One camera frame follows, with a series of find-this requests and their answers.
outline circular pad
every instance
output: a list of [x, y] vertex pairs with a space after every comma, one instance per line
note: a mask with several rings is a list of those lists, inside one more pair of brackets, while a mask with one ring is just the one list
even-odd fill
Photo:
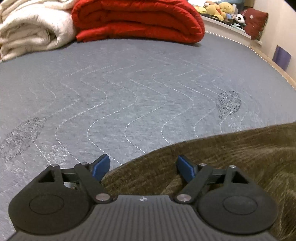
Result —
[[64, 200], [56, 195], [40, 195], [30, 202], [30, 209], [38, 214], [52, 214], [64, 206]]
[[223, 201], [224, 208], [233, 214], [247, 215], [257, 209], [257, 203], [245, 196], [231, 196]]
[[9, 204], [16, 230], [34, 235], [52, 235], [78, 226], [88, 215], [90, 204], [84, 194], [65, 186], [21, 191]]
[[256, 234], [271, 227], [277, 205], [255, 185], [231, 183], [205, 194], [198, 212], [210, 226], [230, 234]]

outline brown fabric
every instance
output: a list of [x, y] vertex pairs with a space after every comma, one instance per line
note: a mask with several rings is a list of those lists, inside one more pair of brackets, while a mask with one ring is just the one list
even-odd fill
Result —
[[246, 34], [250, 35], [252, 40], [257, 39], [260, 32], [264, 30], [268, 13], [248, 8], [242, 12], [242, 15], [246, 17], [246, 26], [244, 27]]
[[296, 240], [296, 122], [173, 144], [109, 172], [102, 184], [112, 195], [176, 194], [185, 185], [176, 171], [179, 154], [215, 168], [237, 165], [278, 203], [271, 233]]

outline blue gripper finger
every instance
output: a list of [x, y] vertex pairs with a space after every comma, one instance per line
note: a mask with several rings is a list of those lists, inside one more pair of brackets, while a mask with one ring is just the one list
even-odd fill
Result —
[[92, 176], [100, 182], [110, 169], [110, 158], [108, 155], [103, 154], [90, 164], [90, 166]]
[[197, 172], [197, 166], [193, 165], [184, 155], [178, 156], [177, 169], [187, 183], [195, 177]]

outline red comforter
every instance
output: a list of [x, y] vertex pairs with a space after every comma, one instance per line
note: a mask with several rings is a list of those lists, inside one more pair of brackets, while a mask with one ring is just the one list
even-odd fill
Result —
[[78, 41], [145, 37], [181, 43], [199, 42], [203, 20], [186, 0], [79, 0], [72, 18]]

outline folded white blanket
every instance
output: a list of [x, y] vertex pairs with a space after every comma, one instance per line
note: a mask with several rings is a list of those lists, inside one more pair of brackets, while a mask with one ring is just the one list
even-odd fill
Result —
[[76, 30], [71, 12], [33, 4], [9, 14], [0, 24], [3, 61], [22, 54], [52, 50], [74, 40]]
[[0, 23], [5, 21], [9, 14], [14, 13], [32, 4], [43, 4], [53, 9], [71, 9], [77, 0], [4, 0], [0, 3]]

